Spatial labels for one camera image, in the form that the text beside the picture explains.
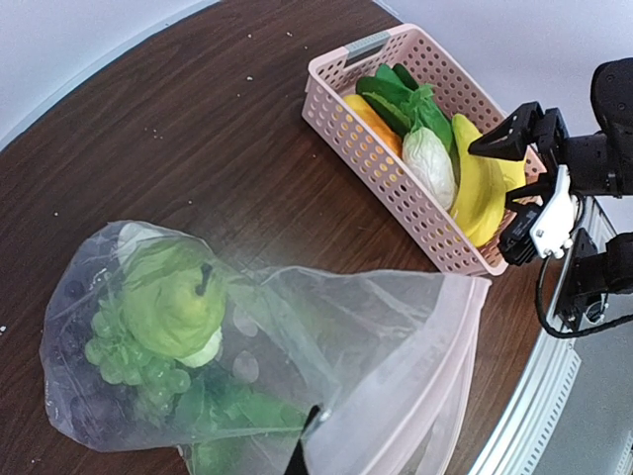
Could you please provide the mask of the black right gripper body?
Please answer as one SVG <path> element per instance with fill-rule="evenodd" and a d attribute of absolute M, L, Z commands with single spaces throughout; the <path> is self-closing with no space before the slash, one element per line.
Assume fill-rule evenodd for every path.
<path fill-rule="evenodd" d="M 559 109 L 539 111 L 534 136 L 549 166 L 565 165 L 571 191 L 621 198 L 632 194 L 632 112 L 623 106 L 598 113 L 600 130 L 571 137 Z"/>

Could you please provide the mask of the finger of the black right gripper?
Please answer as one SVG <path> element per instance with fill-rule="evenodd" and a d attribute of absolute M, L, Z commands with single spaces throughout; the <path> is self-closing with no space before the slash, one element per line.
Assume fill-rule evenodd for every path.
<path fill-rule="evenodd" d="M 547 203 L 554 193 L 554 178 L 548 173 L 540 173 L 537 179 L 522 187 L 505 193 L 505 207 L 510 211 L 518 211 L 523 206 L 523 200 L 540 198 Z"/>
<path fill-rule="evenodd" d="M 472 155 L 509 161 L 521 161 L 535 142 L 537 123 L 542 119 L 538 102 L 521 104 L 497 127 L 474 140 L 468 148 Z"/>

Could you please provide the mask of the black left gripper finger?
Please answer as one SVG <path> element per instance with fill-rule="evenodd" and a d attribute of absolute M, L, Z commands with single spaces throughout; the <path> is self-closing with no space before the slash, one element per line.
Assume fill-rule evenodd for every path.
<path fill-rule="evenodd" d="M 313 420 L 320 414 L 320 406 L 314 405 L 311 407 L 308 414 L 308 418 L 304 424 L 301 432 L 301 437 L 305 434 L 306 430 L 310 427 Z M 309 470 L 305 461 L 304 448 L 301 437 L 299 438 L 292 456 L 289 460 L 288 466 L 284 472 L 284 475 L 308 475 Z"/>

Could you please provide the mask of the yellow banana bunch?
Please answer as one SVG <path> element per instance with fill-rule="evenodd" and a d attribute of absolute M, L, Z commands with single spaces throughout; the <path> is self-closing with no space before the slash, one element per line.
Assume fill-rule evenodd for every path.
<path fill-rule="evenodd" d="M 487 244 L 497 233 L 505 213 L 505 193 L 526 184 L 525 159 L 502 160 L 469 153 L 482 136 L 463 114 L 451 120 L 458 150 L 460 180 L 450 216 L 475 247 Z"/>

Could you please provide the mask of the small napa cabbage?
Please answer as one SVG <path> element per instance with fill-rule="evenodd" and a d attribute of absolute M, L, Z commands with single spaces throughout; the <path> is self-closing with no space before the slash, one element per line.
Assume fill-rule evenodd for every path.
<path fill-rule="evenodd" d="M 403 160 L 444 210 L 453 205 L 457 185 L 449 153 L 431 129 L 409 132 L 403 144 Z"/>

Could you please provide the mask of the green grape bunch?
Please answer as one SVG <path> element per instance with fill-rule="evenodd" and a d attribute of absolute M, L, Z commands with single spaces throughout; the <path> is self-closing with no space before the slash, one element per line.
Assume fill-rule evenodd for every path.
<path fill-rule="evenodd" d="M 105 307 L 92 318 L 93 336 L 85 345 L 85 356 L 99 368 L 102 379 L 111 385 L 136 390 L 136 410 L 165 416 L 177 396 L 191 386 L 189 373 L 169 357 L 159 356 L 141 346 L 126 328 L 121 312 Z"/>

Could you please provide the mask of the clear zip top bag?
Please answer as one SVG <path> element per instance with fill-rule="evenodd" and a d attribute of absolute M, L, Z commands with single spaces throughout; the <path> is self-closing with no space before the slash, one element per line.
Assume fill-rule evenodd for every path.
<path fill-rule="evenodd" d="M 75 251 L 109 258 L 100 309 L 112 307 L 123 318 L 124 264 L 153 238 L 205 244 L 226 289 L 221 351 L 199 368 L 174 359 L 191 386 L 224 376 L 308 414 L 320 406 L 302 437 L 300 430 L 249 442 L 232 474 L 284 474 L 300 437 L 309 474 L 446 471 L 466 413 L 488 279 L 302 266 L 237 270 L 198 237 L 119 221 Z M 117 386 L 126 421 L 114 448 L 101 452 L 174 446 L 182 455 L 191 437 L 174 422 L 174 412 L 184 393 L 169 414 L 148 415 L 136 410 L 135 389 Z"/>

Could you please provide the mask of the pink plastic basket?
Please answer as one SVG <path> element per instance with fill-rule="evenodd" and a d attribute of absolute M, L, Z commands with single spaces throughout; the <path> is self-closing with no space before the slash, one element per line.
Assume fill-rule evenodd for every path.
<path fill-rule="evenodd" d="M 403 24 L 322 54 L 308 65 L 303 118 L 354 171 L 442 272 L 493 275 L 507 264 L 498 240 L 476 247 L 405 164 L 343 100 L 357 80 L 381 64 L 403 64 L 419 83 L 435 87 L 447 116 L 462 113 L 486 133 L 505 113 L 427 32 Z"/>

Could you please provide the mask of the round green cabbage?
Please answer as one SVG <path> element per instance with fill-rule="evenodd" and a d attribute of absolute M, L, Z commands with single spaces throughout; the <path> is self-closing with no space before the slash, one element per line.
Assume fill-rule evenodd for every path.
<path fill-rule="evenodd" d="M 140 243 L 124 264 L 120 301 L 136 341 L 179 362 L 222 329 L 226 314 L 226 289 L 212 253 L 191 238 Z"/>

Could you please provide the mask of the green leafy vegetable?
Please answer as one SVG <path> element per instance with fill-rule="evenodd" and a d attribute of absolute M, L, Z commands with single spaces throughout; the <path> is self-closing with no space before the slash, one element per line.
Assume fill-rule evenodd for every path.
<path fill-rule="evenodd" d="M 290 438 L 307 418 L 305 409 L 224 376 L 195 381 L 174 412 L 191 437 L 181 447 L 191 474 L 232 474 L 257 436 Z"/>

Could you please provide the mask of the dark red grape bunch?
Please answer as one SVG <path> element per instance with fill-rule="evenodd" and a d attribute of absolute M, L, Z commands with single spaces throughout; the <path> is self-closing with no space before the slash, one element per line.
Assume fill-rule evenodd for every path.
<path fill-rule="evenodd" d="M 87 250 L 75 253 L 46 308 L 41 348 L 51 422 L 100 451 L 114 448 L 126 421 L 126 410 L 118 399 L 120 387 L 105 382 L 85 353 L 94 336 L 98 299 L 105 295 L 105 274 L 111 269 L 105 255 Z"/>

